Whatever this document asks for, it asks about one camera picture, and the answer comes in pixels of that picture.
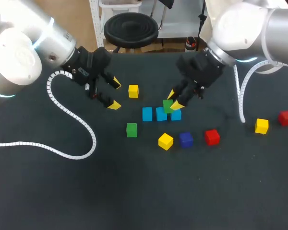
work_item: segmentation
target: white spiral cable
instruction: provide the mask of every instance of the white spiral cable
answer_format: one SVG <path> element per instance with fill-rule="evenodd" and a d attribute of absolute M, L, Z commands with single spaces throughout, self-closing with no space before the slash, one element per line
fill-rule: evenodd
<path fill-rule="evenodd" d="M 52 147 L 49 147 L 47 145 L 43 145 L 43 144 L 39 144 L 39 143 L 33 143 L 33 142 L 23 142 L 23 141 L 17 141 L 17 142 L 13 142 L 13 143 L 0 143 L 0 147 L 8 147 L 8 146 L 36 146 L 36 147 L 40 147 L 40 148 L 43 148 L 43 149 L 46 149 L 46 150 L 49 150 L 49 151 L 52 151 L 60 156 L 63 156 L 65 158 L 68 158 L 68 159 L 72 159 L 72 160 L 81 160 L 81 159 L 84 159 L 84 158 L 87 158 L 89 157 L 95 150 L 96 148 L 96 137 L 95 137 L 95 134 L 93 132 L 93 130 L 90 128 L 90 126 L 84 121 L 82 120 L 80 117 L 78 117 L 76 114 L 74 114 L 73 112 L 69 111 L 67 108 L 65 108 L 63 105 L 61 105 L 57 99 L 55 99 L 55 97 L 53 96 L 52 94 L 52 91 L 51 91 L 51 82 L 52 80 L 58 76 L 58 75 L 65 75 L 66 77 L 72 79 L 72 74 L 69 73 L 69 72 L 66 72 L 66 71 L 56 71 L 54 73 L 52 73 L 50 75 L 50 77 L 48 78 L 48 81 L 47 81 L 47 92 L 48 92 L 48 95 L 49 95 L 49 98 L 53 101 L 53 103 L 58 107 L 60 108 L 61 110 L 63 110 L 65 113 L 67 113 L 69 116 L 73 117 L 74 119 L 76 119 L 77 121 L 79 121 L 86 129 L 87 131 L 89 131 L 91 137 L 92 137 L 92 141 L 93 141 L 93 144 L 92 144 L 92 148 L 91 150 L 85 154 L 85 155 L 82 155 L 82 156 L 72 156 L 72 155 L 68 155 L 66 153 L 63 153 L 61 151 L 58 151 Z"/>
<path fill-rule="evenodd" d="M 268 60 L 266 60 L 266 61 L 262 61 L 262 62 L 257 63 L 256 65 L 254 65 L 249 70 L 249 72 L 246 74 L 246 76 L 243 80 L 242 86 L 241 86 L 241 90 L 240 90 L 240 85 L 239 85 L 237 65 L 234 66 L 234 74 L 235 74 L 236 87 L 237 87 L 237 96 L 238 96 L 238 102 L 239 102 L 239 116 L 240 116 L 240 120 L 242 123 L 245 123 L 245 117 L 244 117 L 244 112 L 243 112 L 243 98 L 244 98 L 244 92 L 245 92 L 246 86 L 249 82 L 249 79 L 251 78 L 253 73 L 255 73 L 257 71 L 257 69 L 259 69 L 262 66 L 267 66 L 270 64 L 271 63 Z M 276 62 L 276 64 L 288 67 L 287 64 L 284 64 L 281 62 Z"/>

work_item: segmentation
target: floor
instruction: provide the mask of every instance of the floor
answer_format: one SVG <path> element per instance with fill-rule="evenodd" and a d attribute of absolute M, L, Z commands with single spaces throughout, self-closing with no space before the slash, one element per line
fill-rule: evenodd
<path fill-rule="evenodd" d="M 89 0 L 34 0 L 47 14 L 72 34 L 77 46 L 97 48 Z"/>

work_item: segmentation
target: stool seat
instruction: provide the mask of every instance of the stool seat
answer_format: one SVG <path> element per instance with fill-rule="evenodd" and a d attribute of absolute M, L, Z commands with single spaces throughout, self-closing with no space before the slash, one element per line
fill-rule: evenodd
<path fill-rule="evenodd" d="M 158 38 L 158 24 L 142 13 L 121 13 L 105 24 L 106 39 L 117 47 L 137 49 L 151 44 Z"/>

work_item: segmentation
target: toy block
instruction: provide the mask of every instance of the toy block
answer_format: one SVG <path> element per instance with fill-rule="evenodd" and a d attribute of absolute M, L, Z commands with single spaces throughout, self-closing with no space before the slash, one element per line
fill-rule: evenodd
<path fill-rule="evenodd" d="M 180 133 L 179 140 L 180 140 L 180 145 L 183 148 L 189 148 L 193 145 L 193 137 L 191 133 Z"/>
<path fill-rule="evenodd" d="M 164 112 L 164 108 L 156 108 L 157 121 L 167 121 L 168 115 Z"/>
<path fill-rule="evenodd" d="M 288 111 L 283 111 L 279 114 L 278 120 L 282 126 L 288 126 Z"/>
<path fill-rule="evenodd" d="M 269 121 L 258 118 L 255 124 L 255 133 L 266 134 L 268 129 L 269 129 Z"/>
<path fill-rule="evenodd" d="M 158 143 L 161 148 L 168 150 L 173 145 L 174 138 L 165 133 L 159 138 Z"/>
<path fill-rule="evenodd" d="M 173 100 L 163 100 L 163 108 L 166 114 L 171 114 L 174 110 L 171 109 Z"/>
<path fill-rule="evenodd" d="M 142 110 L 143 121 L 153 121 L 153 109 L 152 107 L 143 108 Z"/>
<path fill-rule="evenodd" d="M 206 131 L 205 139 L 208 145 L 217 145 L 220 142 L 220 135 L 215 129 Z"/>
<path fill-rule="evenodd" d="M 172 121 L 180 121 L 181 120 L 181 110 L 175 110 L 171 113 L 171 120 Z"/>
<path fill-rule="evenodd" d="M 129 85 L 128 94 L 130 98 L 139 97 L 139 86 L 138 85 Z"/>
<path fill-rule="evenodd" d="M 137 138 L 138 125 L 136 123 L 127 123 L 126 133 L 128 138 Z"/>

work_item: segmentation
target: dark table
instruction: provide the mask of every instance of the dark table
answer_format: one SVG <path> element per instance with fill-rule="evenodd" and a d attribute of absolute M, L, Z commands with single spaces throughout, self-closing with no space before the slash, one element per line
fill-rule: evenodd
<path fill-rule="evenodd" d="M 109 69 L 123 87 L 102 88 L 122 104 L 118 111 L 57 77 L 56 98 L 92 126 L 97 149 L 80 161 L 35 147 L 0 149 L 0 230 L 288 230 L 288 127 L 277 123 L 288 110 L 288 69 L 251 78 L 245 125 L 230 68 L 182 121 L 143 123 L 142 107 L 161 106 L 181 80 L 179 55 L 115 55 Z M 240 75 L 251 66 L 239 65 Z M 48 98 L 49 74 L 0 107 L 0 142 L 83 155 L 90 136 Z M 128 98 L 129 84 L 140 86 L 140 99 Z M 254 133 L 258 117 L 270 120 L 267 135 Z M 126 138 L 128 122 L 138 123 L 138 138 Z M 204 141 L 212 128 L 221 135 L 214 147 Z M 158 146 L 165 132 L 174 137 L 169 151 Z M 192 133 L 192 148 L 180 148 L 180 132 Z"/>

